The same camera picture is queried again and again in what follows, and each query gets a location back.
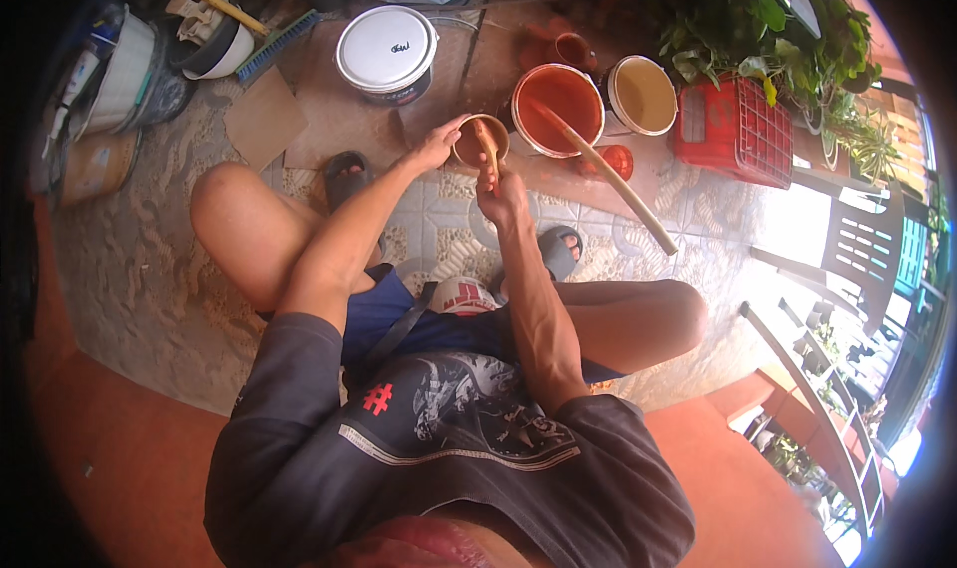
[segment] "blue shorts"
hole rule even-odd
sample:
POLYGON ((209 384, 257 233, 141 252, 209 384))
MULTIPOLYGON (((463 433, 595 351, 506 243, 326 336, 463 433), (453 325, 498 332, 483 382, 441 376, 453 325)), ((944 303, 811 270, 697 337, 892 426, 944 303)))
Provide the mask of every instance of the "blue shorts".
MULTIPOLYGON (((363 365, 365 355, 415 302, 392 265, 383 263, 365 272, 376 281, 376 285, 369 291, 349 297, 345 334, 342 336, 342 365, 350 373, 349 380, 353 383, 365 383, 373 377, 368 371, 378 367, 366 369, 363 365)), ((508 306, 472 316, 426 310, 390 356, 437 350, 473 352, 518 366, 508 306)), ((589 359, 582 359, 582 375, 586 383, 624 377, 589 359)))

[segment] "chair backrest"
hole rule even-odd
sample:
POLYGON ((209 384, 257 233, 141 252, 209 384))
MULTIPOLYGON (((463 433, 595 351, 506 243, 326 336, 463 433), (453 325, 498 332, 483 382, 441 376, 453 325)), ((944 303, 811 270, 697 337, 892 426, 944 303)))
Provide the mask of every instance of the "chair backrest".
POLYGON ((868 304, 867 334, 873 334, 883 322, 901 264, 903 192, 895 181, 888 189, 891 197, 876 213, 838 200, 831 202, 831 223, 821 261, 824 271, 860 286, 868 304))

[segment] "t-shirt print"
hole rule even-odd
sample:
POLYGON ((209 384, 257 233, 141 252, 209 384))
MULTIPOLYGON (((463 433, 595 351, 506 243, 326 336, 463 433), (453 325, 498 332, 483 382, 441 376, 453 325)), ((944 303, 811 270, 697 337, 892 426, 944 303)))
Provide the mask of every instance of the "t-shirt print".
POLYGON ((396 359, 343 410, 339 434, 389 466, 457 455, 535 471, 581 453, 499 359, 436 352, 396 359))

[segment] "red plastic container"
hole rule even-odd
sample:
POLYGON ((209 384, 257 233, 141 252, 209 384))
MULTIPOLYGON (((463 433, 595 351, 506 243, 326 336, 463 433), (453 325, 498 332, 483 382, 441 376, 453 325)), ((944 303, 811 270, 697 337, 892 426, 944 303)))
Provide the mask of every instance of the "red plastic container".
POLYGON ((681 91, 675 156, 690 165, 740 181, 791 187, 794 128, 781 104, 768 105, 764 89, 741 76, 681 91))

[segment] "sandal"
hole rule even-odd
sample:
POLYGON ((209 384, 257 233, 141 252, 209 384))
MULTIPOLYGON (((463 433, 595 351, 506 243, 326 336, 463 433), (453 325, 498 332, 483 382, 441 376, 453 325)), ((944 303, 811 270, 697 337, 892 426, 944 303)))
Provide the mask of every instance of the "sandal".
MULTIPOLYGON (((322 177, 325 181, 325 200, 329 206, 330 215, 349 197, 372 181, 372 172, 369 171, 368 166, 368 159, 359 151, 345 151, 329 159, 325 169, 322 170, 322 177), (348 171, 353 165, 361 167, 362 171, 348 171)), ((379 252, 381 254, 386 252, 384 235, 379 236, 379 252)))
MULTIPOLYGON (((571 273, 575 271, 575 266, 578 265, 578 261, 575 260, 574 255, 571 253, 572 249, 578 249, 579 261, 585 254, 585 245, 582 243, 581 234, 575 231, 574 228, 568 226, 552 227, 539 236, 538 244, 539 251, 542 252, 544 267, 548 270, 548 273, 551 274, 552 281, 556 282, 562 282, 568 279, 568 275, 571 275, 571 273), (574 236, 575 239, 578 240, 578 244, 569 248, 565 240, 563 240, 566 236, 574 236)), ((504 280, 505 271, 502 270, 498 272, 489 285, 489 291, 492 292, 495 301, 501 305, 505 304, 505 299, 501 297, 501 282, 504 280)))

